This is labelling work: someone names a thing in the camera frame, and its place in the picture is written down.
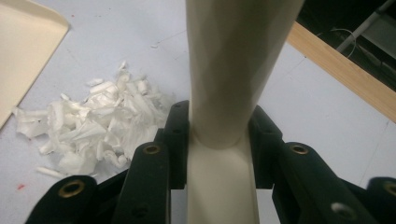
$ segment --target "white plastic scrap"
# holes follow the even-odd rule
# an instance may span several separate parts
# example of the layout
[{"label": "white plastic scrap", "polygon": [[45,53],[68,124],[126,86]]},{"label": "white plastic scrap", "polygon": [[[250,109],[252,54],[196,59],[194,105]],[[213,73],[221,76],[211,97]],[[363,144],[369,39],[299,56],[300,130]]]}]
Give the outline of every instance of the white plastic scrap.
[{"label": "white plastic scrap", "polygon": [[38,172],[56,177],[89,175],[102,160],[122,168],[134,150],[152,141],[164,126],[175,101],[175,96],[151,87],[146,77],[131,78],[126,63],[115,83],[97,78],[87,85],[90,95],[83,103],[62,93],[61,100],[49,104],[47,110],[14,109],[17,132],[28,138],[47,134],[49,141],[39,152],[62,156],[58,171],[37,167]]}]

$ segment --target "white cylinder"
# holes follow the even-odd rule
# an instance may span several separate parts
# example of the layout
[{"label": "white cylinder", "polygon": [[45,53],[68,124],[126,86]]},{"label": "white cylinder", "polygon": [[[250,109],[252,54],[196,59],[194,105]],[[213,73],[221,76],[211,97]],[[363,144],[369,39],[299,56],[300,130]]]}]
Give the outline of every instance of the white cylinder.
[{"label": "white cylinder", "polygon": [[187,0],[191,128],[207,147],[242,136],[303,0]]}]

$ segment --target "red spot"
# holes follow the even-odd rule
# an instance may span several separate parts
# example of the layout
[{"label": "red spot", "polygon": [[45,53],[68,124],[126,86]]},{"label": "red spot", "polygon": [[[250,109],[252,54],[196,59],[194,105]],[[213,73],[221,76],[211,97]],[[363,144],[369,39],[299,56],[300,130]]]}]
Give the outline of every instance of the red spot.
[{"label": "red spot", "polygon": [[17,189],[23,189],[24,187],[25,187],[24,184],[19,184],[18,187],[17,187]]}]

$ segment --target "white tube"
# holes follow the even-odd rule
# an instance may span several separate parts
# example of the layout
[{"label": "white tube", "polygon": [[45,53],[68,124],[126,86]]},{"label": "white tube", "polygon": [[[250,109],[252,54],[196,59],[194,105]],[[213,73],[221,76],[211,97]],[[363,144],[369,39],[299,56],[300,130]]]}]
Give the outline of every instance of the white tube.
[{"label": "white tube", "polygon": [[303,0],[187,0],[191,127],[208,147],[245,130]]},{"label": "white tube", "polygon": [[187,223],[259,223],[248,120],[302,3],[187,0]]}]

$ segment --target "wooden edge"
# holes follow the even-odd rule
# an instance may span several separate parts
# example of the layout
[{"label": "wooden edge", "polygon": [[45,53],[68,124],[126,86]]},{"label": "wooden edge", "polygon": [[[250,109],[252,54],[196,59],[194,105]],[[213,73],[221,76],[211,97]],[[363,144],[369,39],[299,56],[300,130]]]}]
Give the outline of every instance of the wooden edge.
[{"label": "wooden edge", "polygon": [[376,110],[396,122],[396,92],[295,22],[288,42]]}]

